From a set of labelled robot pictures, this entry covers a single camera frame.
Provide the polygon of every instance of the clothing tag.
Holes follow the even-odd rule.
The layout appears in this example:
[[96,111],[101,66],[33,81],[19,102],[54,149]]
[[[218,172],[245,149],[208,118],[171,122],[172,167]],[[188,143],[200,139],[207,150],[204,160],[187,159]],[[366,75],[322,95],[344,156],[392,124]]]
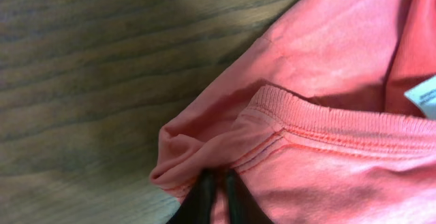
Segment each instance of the clothing tag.
[[404,92],[429,119],[436,119],[436,76]]

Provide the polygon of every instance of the pink shirt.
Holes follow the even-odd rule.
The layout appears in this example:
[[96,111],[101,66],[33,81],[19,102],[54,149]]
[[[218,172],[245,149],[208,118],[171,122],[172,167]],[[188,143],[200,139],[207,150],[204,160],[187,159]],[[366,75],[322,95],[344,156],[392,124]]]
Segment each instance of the pink shirt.
[[299,1],[161,129],[151,181],[182,200],[228,165],[275,223],[436,223],[436,121],[403,94],[436,74],[435,13]]

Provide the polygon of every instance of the dark blurry object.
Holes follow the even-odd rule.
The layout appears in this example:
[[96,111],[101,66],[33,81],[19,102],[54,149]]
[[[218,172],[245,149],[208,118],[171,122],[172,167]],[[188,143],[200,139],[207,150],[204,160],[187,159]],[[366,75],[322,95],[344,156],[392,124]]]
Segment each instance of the dark blurry object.
[[[235,170],[225,174],[224,191],[228,197],[230,224],[271,224],[273,223],[259,207],[247,186]],[[167,224],[211,223],[211,210],[215,203],[217,181],[213,171],[203,170],[185,201]]]

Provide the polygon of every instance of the wooden table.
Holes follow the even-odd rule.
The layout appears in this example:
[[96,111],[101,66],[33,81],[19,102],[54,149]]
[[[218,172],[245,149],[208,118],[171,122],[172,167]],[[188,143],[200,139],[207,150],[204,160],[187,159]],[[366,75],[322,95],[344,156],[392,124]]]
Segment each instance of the wooden table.
[[295,0],[0,0],[0,223],[164,223],[157,132]]

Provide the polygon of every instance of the care label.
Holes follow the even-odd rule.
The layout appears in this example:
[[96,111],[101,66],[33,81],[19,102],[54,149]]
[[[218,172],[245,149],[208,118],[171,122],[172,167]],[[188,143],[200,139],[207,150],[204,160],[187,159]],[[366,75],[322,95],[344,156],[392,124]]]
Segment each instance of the care label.
[[436,76],[404,92],[429,119],[436,119]]

